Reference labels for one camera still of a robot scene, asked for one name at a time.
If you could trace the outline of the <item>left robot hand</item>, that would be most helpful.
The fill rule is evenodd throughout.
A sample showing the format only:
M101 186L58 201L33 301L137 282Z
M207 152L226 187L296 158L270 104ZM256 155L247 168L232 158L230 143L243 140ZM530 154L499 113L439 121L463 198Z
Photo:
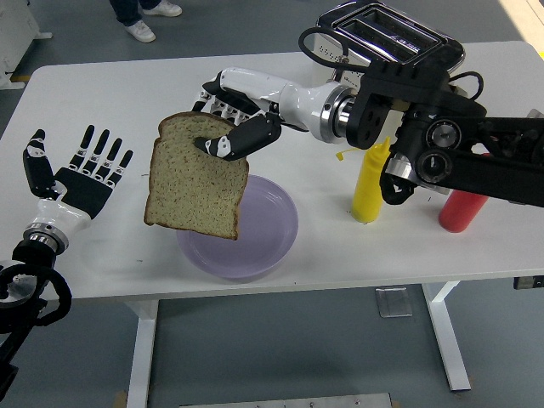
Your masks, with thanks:
M64 235L82 230L96 218L120 182L132 159L127 150L117 156L122 140L115 139L105 152L110 131L93 141L94 126L88 126L68 165L53 171L45 151L45 132L37 130L23 150L23 165L30 191L37 196L37 223L56 228Z

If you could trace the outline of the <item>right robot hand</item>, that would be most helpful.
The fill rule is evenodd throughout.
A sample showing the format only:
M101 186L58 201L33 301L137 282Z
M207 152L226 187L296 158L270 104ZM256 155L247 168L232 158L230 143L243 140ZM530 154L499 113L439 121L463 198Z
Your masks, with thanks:
M266 72L224 69L202 85L194 110L201 111L212 101L221 117L233 115L235 127L214 139L198 137L194 145L210 156L235 161L274 143L283 126L328 144L338 143L342 136L334 129L334 120L344 90L336 82L305 88Z

